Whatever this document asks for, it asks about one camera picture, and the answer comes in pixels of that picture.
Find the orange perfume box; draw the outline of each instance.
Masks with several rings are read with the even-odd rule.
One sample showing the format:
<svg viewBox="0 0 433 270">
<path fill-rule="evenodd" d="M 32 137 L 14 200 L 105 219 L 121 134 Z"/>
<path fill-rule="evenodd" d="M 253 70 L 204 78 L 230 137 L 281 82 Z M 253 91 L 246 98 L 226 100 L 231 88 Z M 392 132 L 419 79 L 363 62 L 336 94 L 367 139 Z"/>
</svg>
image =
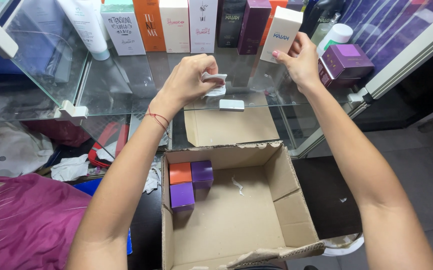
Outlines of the orange perfume box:
<svg viewBox="0 0 433 270">
<path fill-rule="evenodd" d="M 263 36 L 261 37 L 260 46 L 265 44 L 266 37 L 268 36 L 268 32 L 270 31 L 270 26 L 272 25 L 273 16 L 275 15 L 276 7 L 286 8 L 286 4 L 288 0 L 269 0 L 270 5 L 272 5 L 272 11 L 270 12 L 270 16 L 268 17 L 268 22 L 265 26 L 265 31 L 263 32 Z"/>
<path fill-rule="evenodd" d="M 147 52 L 166 52 L 159 0 L 133 0 L 136 20 Z"/>
<path fill-rule="evenodd" d="M 175 163 L 170 164 L 170 185 L 191 182 L 191 164 Z"/>
</svg>

